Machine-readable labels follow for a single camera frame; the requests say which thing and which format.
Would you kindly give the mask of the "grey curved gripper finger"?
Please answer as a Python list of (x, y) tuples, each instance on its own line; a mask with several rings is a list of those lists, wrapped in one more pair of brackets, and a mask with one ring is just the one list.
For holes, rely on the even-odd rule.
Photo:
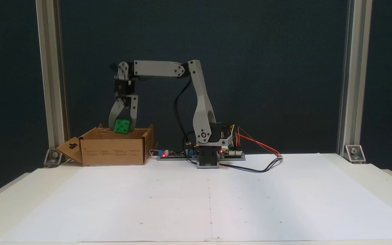
[(114, 102), (110, 114), (109, 114), (109, 129), (114, 131), (115, 130), (115, 124), (118, 116), (121, 114), (121, 112), (125, 109), (125, 103), (122, 98), (116, 99)]

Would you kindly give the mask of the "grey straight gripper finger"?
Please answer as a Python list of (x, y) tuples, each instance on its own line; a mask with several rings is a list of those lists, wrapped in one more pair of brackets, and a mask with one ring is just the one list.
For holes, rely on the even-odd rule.
[(129, 109), (130, 109), (131, 125), (129, 128), (129, 132), (133, 132), (136, 128), (136, 123), (137, 123), (138, 96), (128, 95), (127, 102), (130, 102)]

